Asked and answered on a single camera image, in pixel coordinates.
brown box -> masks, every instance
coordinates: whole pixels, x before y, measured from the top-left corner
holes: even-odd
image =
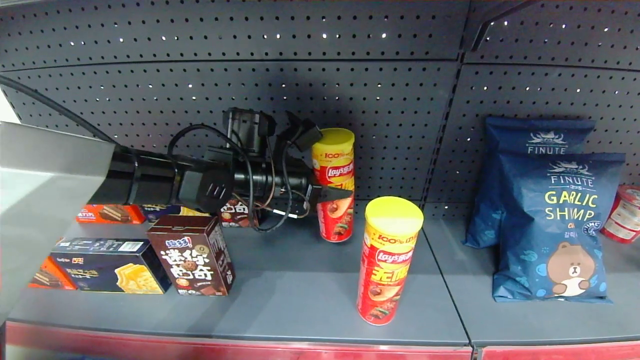
[[[181,295],[228,295],[236,278],[218,217],[166,215],[147,236]]]
[[[249,227],[249,209],[238,199],[229,199],[218,212],[222,227]],[[254,226],[259,225],[260,211],[253,212]]]

cartoon bear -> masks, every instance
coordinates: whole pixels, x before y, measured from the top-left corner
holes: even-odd
[[[589,288],[596,264],[580,245],[564,241],[549,257],[547,274],[554,282],[554,296],[576,296]]]

red snack container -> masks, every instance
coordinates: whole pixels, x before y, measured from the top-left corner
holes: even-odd
[[[640,186],[620,185],[601,233],[620,243],[640,237]]]
[[[385,325],[396,315],[424,215],[414,203],[386,196],[368,203],[365,219],[356,307],[364,321]]]
[[[341,128],[321,130],[323,137],[314,144],[311,155],[314,174],[322,185],[353,191],[355,189],[353,143],[355,135]],[[317,205],[320,235],[328,242],[346,241],[353,233],[354,194],[346,199]]]
[[[86,205],[76,222],[99,224],[142,224],[145,216],[137,205]]]

pegboard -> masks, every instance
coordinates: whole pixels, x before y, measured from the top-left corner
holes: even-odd
[[[494,21],[465,61],[640,70],[639,37],[636,1],[542,1]]]
[[[474,205],[469,202],[427,202],[424,205],[424,218],[467,219],[471,215],[473,209]]]
[[[597,120],[585,151],[626,153],[621,180],[640,184],[640,72],[464,65],[428,202],[473,202],[489,115]]]
[[[204,123],[223,128],[222,111],[285,110],[322,127],[356,134],[356,196],[420,200],[433,147],[455,80],[453,61],[243,61],[123,63],[20,70],[7,76],[83,116],[121,144],[166,152],[177,131]],[[44,105],[5,89],[25,124],[86,133]],[[178,143],[202,156],[222,145],[204,131]]]
[[[468,1],[55,1],[0,10],[2,70],[184,60],[456,59]]]

dark blue box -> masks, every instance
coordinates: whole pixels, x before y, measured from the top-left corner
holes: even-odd
[[[162,294],[171,286],[147,239],[65,238],[51,256],[83,291]]]

